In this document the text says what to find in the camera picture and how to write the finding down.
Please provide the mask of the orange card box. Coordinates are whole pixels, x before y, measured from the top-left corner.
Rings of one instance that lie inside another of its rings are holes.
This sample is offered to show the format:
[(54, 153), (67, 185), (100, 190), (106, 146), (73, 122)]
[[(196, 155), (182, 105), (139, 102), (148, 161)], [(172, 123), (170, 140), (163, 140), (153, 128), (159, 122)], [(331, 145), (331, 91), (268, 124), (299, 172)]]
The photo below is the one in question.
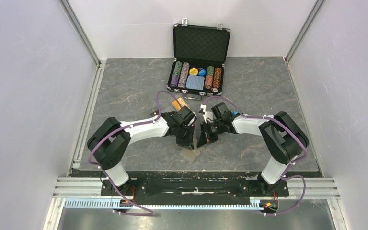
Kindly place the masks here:
[(172, 106), (173, 108), (178, 112), (182, 107), (186, 106), (188, 108), (190, 108), (190, 106), (188, 105), (188, 103), (182, 98), (178, 98), (177, 100), (173, 100), (172, 102)]

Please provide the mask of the black card box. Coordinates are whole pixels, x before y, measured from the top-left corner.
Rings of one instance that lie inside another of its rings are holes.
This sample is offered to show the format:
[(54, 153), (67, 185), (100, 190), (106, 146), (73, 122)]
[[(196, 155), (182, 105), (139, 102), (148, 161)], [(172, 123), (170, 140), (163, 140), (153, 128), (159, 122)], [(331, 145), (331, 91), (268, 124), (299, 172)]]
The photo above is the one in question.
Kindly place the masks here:
[(150, 113), (151, 117), (157, 116), (159, 114), (159, 110), (155, 110), (153, 112)]

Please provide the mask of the beige card holder wallet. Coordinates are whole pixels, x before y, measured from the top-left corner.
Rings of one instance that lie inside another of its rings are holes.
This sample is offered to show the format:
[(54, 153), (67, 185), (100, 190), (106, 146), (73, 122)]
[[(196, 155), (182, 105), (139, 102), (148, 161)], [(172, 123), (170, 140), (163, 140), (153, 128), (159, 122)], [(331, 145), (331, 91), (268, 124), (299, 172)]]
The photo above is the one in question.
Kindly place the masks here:
[(201, 155), (201, 152), (198, 149), (192, 150), (188, 148), (182, 148), (182, 150), (179, 152), (179, 155), (190, 163), (193, 163)]

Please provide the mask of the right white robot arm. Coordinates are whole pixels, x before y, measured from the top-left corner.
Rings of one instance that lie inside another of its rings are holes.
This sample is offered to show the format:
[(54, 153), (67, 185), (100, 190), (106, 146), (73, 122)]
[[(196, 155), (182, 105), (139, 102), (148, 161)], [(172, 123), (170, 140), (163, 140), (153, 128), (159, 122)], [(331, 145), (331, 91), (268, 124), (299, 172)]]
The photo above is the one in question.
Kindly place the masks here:
[(309, 140), (294, 120), (284, 111), (269, 116), (249, 116), (233, 113), (225, 103), (218, 103), (207, 111), (200, 106), (201, 134), (197, 146), (217, 142), (223, 133), (261, 136), (270, 152), (266, 167), (258, 176), (258, 191), (271, 195), (277, 182), (284, 176), (288, 166), (306, 150)]

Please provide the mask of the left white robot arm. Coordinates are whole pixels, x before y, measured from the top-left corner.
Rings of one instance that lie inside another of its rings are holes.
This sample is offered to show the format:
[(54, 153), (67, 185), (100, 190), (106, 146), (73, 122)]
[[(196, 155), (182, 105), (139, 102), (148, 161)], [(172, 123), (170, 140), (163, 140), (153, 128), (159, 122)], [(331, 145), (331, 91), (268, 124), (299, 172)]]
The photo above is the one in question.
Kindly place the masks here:
[(131, 182), (121, 160), (128, 146), (149, 138), (174, 136), (178, 146), (192, 149), (195, 121), (195, 113), (187, 106), (133, 122), (110, 117), (87, 141), (86, 146), (91, 152), (89, 163), (102, 169), (119, 195), (126, 195), (131, 190)]

